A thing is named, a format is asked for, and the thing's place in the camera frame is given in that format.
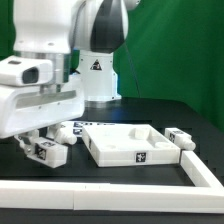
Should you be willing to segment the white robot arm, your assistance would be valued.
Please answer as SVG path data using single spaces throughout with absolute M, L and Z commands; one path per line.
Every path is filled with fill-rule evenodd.
M 0 139 L 15 137 L 32 155 L 39 130 L 84 112 L 81 78 L 70 74 L 75 49 L 112 53 L 128 34 L 141 0 L 14 0 L 14 54 L 0 61 Z

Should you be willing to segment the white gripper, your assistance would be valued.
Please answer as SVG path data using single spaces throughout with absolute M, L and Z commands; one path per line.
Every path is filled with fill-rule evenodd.
M 60 92 L 42 92 L 39 86 L 0 85 L 0 139 L 15 135 L 27 156 L 36 154 L 39 131 L 35 129 L 49 126 L 46 137 L 62 140 L 65 126 L 57 123 L 79 118 L 83 112 L 80 77 L 71 77 Z

